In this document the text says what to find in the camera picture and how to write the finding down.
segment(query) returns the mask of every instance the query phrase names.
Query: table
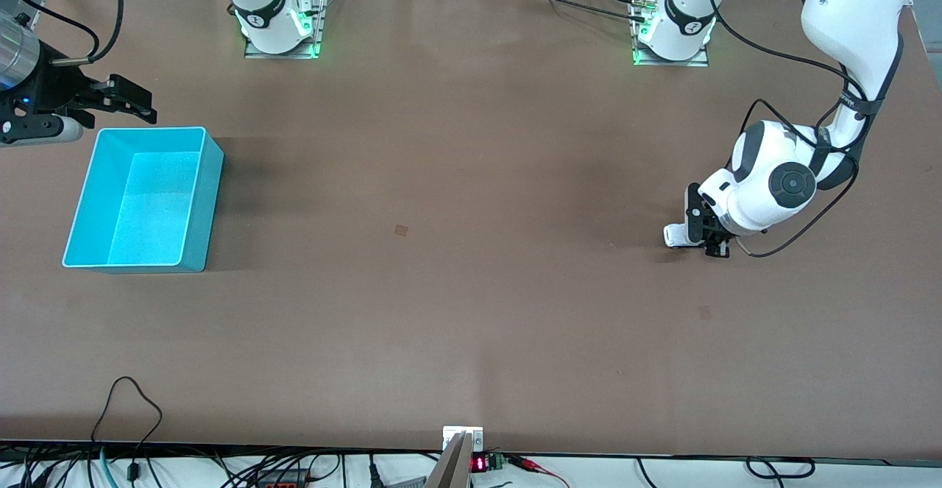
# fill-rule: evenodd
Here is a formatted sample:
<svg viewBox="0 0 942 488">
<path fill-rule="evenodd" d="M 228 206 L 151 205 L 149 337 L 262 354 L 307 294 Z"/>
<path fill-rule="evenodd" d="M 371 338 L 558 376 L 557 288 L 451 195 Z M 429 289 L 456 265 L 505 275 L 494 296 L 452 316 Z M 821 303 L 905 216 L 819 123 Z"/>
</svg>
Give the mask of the table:
<svg viewBox="0 0 942 488">
<path fill-rule="evenodd" d="M 50 3 L 110 31 L 113 0 Z M 0 436 L 88 438 L 131 374 L 155 440 L 942 458 L 942 115 L 908 9 L 857 186 L 720 261 L 663 247 L 687 183 L 751 100 L 814 122 L 837 78 L 721 31 L 710 68 L 639 68 L 625 21 L 545 0 L 343 0 L 321 59 L 247 61 L 225 6 L 127 0 L 87 69 L 225 151 L 205 273 L 62 268 L 93 133 L 0 152 Z M 797 0 L 723 9 L 826 60 Z M 113 408 L 101 438 L 154 422 Z"/>
</svg>

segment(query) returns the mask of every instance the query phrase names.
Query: blue plastic bin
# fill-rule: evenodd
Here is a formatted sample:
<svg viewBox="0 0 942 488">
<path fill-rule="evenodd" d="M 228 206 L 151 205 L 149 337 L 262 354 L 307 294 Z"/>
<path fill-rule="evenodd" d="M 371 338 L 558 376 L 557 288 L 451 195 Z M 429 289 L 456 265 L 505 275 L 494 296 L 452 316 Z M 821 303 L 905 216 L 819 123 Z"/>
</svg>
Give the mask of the blue plastic bin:
<svg viewBox="0 0 942 488">
<path fill-rule="evenodd" d="M 222 150 L 206 129 L 103 129 L 62 266 L 196 273 L 206 264 Z"/>
</svg>

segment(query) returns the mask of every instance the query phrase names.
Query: black strap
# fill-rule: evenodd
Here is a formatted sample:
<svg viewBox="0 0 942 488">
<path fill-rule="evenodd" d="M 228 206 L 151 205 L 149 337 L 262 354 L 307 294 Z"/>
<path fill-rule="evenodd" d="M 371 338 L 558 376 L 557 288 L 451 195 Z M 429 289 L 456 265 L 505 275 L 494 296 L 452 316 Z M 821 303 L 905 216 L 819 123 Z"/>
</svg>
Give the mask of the black strap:
<svg viewBox="0 0 942 488">
<path fill-rule="evenodd" d="M 235 11 L 242 17 L 242 21 L 249 23 L 249 26 L 252 28 L 268 28 L 269 22 L 272 22 L 272 19 L 285 8 L 285 2 L 287 0 L 272 0 L 264 8 L 259 8 L 256 10 L 245 10 L 238 6 L 233 5 Z"/>
<path fill-rule="evenodd" d="M 814 173 L 815 176 L 821 173 L 821 169 L 824 168 L 824 161 L 827 160 L 827 156 L 831 154 L 832 149 L 834 148 L 831 146 L 831 133 L 828 132 L 827 128 L 818 129 L 818 132 L 815 133 L 815 154 L 811 157 L 811 163 L 808 163 L 811 173 Z"/>
<path fill-rule="evenodd" d="M 882 100 L 884 99 L 859 99 L 857 96 L 854 96 L 854 93 L 848 90 L 846 84 L 844 85 L 844 90 L 840 93 L 840 102 L 842 105 L 848 106 L 852 111 L 861 113 L 863 116 L 873 116 L 880 112 Z"/>
<path fill-rule="evenodd" d="M 671 21 L 677 23 L 677 28 L 680 29 L 680 33 L 683 35 L 697 35 L 701 29 L 709 25 L 710 21 L 713 21 L 714 14 L 702 16 L 702 18 L 694 18 L 685 14 L 673 3 L 673 0 L 664 0 L 664 8 L 667 10 L 667 16 Z"/>
</svg>

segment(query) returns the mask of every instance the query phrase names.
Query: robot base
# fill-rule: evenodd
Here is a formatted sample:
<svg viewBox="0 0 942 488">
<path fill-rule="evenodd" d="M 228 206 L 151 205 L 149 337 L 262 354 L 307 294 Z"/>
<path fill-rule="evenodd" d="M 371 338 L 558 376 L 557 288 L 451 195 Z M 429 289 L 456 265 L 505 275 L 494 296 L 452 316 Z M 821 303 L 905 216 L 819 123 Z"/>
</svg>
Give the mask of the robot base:
<svg viewBox="0 0 942 488">
<path fill-rule="evenodd" d="M 305 31 L 312 31 L 309 36 L 297 44 L 295 48 L 288 52 L 268 53 L 255 48 L 252 42 L 247 38 L 243 29 L 242 35 L 246 36 L 245 53 L 246 59 L 317 59 L 320 57 L 320 45 L 324 36 L 324 21 L 326 18 L 327 0 L 300 0 L 300 8 L 297 11 L 296 25 Z"/>
</svg>

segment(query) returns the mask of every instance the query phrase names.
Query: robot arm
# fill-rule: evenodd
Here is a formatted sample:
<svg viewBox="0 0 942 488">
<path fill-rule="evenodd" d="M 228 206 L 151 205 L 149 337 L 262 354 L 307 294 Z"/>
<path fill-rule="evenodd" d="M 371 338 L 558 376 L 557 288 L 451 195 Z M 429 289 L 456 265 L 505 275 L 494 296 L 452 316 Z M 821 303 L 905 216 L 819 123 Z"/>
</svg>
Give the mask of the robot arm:
<svg viewBox="0 0 942 488">
<path fill-rule="evenodd" d="M 314 33 L 311 0 L 232 0 L 242 33 L 259 51 L 290 51 Z"/>
<path fill-rule="evenodd" d="M 728 168 L 687 187 L 685 223 L 664 227 L 669 247 L 728 257 L 729 239 L 762 232 L 804 209 L 815 191 L 851 178 L 902 55 L 897 28 L 906 1 L 805 2 L 805 35 L 845 66 L 859 89 L 845 86 L 834 121 L 818 132 L 763 121 L 741 133 Z"/>
<path fill-rule="evenodd" d="M 259 51 L 283 53 L 314 32 L 311 0 L 232 0 L 242 32 Z M 0 12 L 0 148 L 71 142 L 91 129 L 88 112 L 131 113 L 156 123 L 151 93 L 112 74 L 106 82 L 34 35 L 25 21 Z"/>
<path fill-rule="evenodd" d="M 670 61 L 692 58 L 709 40 L 716 24 L 710 0 L 653 1 L 652 10 L 642 9 L 648 24 L 640 29 L 638 41 Z M 723 0 L 714 1 L 719 5 Z"/>
</svg>

